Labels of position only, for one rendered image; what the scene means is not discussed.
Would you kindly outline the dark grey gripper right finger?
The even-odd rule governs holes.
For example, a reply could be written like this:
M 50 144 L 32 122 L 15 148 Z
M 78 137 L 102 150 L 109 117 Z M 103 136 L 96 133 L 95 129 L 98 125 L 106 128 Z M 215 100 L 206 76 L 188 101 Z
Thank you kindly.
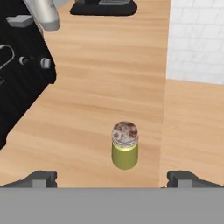
M 167 179 L 167 186 L 171 188 L 221 188 L 221 185 L 201 179 L 191 171 L 168 171 Z

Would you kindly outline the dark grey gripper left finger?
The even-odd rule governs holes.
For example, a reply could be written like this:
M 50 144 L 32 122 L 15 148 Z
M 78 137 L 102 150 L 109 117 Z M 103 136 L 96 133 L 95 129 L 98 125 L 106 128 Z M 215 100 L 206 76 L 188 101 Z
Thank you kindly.
M 3 188 L 56 188 L 56 179 L 56 171 L 34 171 L 24 179 L 3 185 Z

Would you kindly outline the yellow-green shaker with speckled lid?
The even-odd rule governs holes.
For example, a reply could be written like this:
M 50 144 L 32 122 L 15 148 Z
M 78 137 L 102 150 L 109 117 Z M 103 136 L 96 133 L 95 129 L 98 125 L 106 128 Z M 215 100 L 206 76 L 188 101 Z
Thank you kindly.
M 132 122 L 117 123 L 111 134 L 111 157 L 114 165 L 121 170 L 129 170 L 138 160 L 138 130 Z

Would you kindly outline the black hob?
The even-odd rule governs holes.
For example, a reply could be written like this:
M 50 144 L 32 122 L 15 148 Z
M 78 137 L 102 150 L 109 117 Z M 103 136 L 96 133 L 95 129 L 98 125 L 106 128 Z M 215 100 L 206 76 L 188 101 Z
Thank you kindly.
M 24 0 L 0 0 L 0 149 L 27 109 L 56 81 L 53 57 L 38 26 L 12 27 L 7 21 L 30 14 Z M 24 66 L 22 56 L 31 59 Z M 42 58 L 51 60 L 49 69 L 41 67 Z

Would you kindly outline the grey hob knob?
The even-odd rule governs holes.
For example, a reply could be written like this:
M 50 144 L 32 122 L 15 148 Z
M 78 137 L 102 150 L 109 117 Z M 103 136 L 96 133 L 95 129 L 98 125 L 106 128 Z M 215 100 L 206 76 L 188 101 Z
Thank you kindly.
M 28 63 L 29 61 L 30 61 L 31 59 L 29 58 L 29 57 L 24 57 L 24 56 L 22 56 L 22 57 L 20 57 L 19 58 L 19 63 L 21 64 L 21 65 L 25 65 L 26 63 Z
M 44 69 L 49 69 L 51 67 L 51 60 L 48 58 L 42 58 L 40 61 L 40 65 Z

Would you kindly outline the black small appliance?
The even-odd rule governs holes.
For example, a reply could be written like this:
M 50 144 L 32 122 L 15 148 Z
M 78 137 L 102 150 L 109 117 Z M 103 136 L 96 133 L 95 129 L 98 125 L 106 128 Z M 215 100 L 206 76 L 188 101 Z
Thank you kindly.
M 137 11 L 134 0 L 75 0 L 72 15 L 132 16 Z

